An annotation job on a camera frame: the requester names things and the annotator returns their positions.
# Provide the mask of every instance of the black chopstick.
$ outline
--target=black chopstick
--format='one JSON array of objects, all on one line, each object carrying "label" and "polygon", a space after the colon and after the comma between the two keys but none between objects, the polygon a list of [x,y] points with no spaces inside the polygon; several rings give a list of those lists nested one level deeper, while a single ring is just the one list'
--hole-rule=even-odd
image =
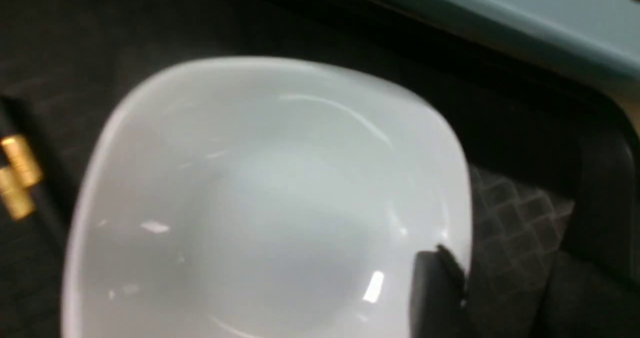
[{"label": "black chopstick", "polygon": [[[44,184],[45,176],[39,162],[27,138],[12,117],[10,100],[11,98],[0,97],[0,166],[12,168],[19,187],[22,187],[26,197],[32,202],[32,211],[29,212],[29,203],[15,185],[10,187],[14,190],[10,194],[15,197],[7,196],[12,200],[5,201],[5,205],[14,220],[33,219],[52,246],[52,253],[63,259],[67,244],[67,220],[61,217],[59,206]],[[12,184],[8,171],[5,172],[5,176],[8,183]],[[12,201],[15,206],[7,205]]]}]

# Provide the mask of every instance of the textured surface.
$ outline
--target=textured surface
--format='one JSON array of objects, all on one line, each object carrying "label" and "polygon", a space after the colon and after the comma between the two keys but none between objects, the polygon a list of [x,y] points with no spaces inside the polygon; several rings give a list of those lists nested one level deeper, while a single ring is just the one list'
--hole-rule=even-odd
[{"label": "textured surface", "polygon": [[[177,62],[277,55],[400,84],[443,78],[256,0],[0,0],[0,28],[0,92],[32,103],[75,181],[126,91]],[[471,177],[471,319],[486,336],[525,336],[571,204],[480,169]],[[59,267],[29,223],[2,219],[0,336],[57,336]]]},{"label": "textured surface", "polygon": [[472,167],[469,311],[487,336],[527,336],[573,203]]}]

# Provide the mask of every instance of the white ceramic bowl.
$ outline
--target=white ceramic bowl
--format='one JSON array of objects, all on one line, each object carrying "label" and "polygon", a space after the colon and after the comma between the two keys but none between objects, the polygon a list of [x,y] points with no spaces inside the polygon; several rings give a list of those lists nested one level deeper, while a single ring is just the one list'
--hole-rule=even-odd
[{"label": "white ceramic bowl", "polygon": [[414,255],[465,270],[446,121],[397,85],[276,58],[143,82],[94,151],[68,245],[66,338],[409,337]]}]

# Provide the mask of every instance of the gray surface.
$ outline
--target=gray surface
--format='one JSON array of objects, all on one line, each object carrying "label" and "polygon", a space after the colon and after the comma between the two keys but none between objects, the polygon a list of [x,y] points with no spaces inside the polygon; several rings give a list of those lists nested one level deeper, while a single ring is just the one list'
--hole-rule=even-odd
[{"label": "gray surface", "polygon": [[537,322],[540,336],[640,336],[640,292],[560,251]]},{"label": "gray surface", "polygon": [[[176,62],[277,55],[400,84],[443,79],[256,0],[0,0],[0,28],[0,92],[34,105],[75,181],[120,98]],[[471,177],[471,317],[483,335],[525,336],[571,205],[479,169]],[[0,236],[2,262],[14,261],[0,266],[0,336],[56,336],[59,267],[30,224],[4,221]]]}]

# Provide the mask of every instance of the gold object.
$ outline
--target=gold object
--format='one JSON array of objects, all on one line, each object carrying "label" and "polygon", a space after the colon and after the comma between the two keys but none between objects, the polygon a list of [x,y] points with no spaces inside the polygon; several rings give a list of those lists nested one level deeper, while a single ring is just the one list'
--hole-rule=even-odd
[{"label": "gold object", "polygon": [[42,179],[42,170],[34,158],[27,140],[22,135],[2,139],[2,149],[18,175],[23,187],[30,187]]},{"label": "gold object", "polygon": [[34,201],[10,166],[0,168],[0,197],[14,221],[26,217],[35,209]]}]

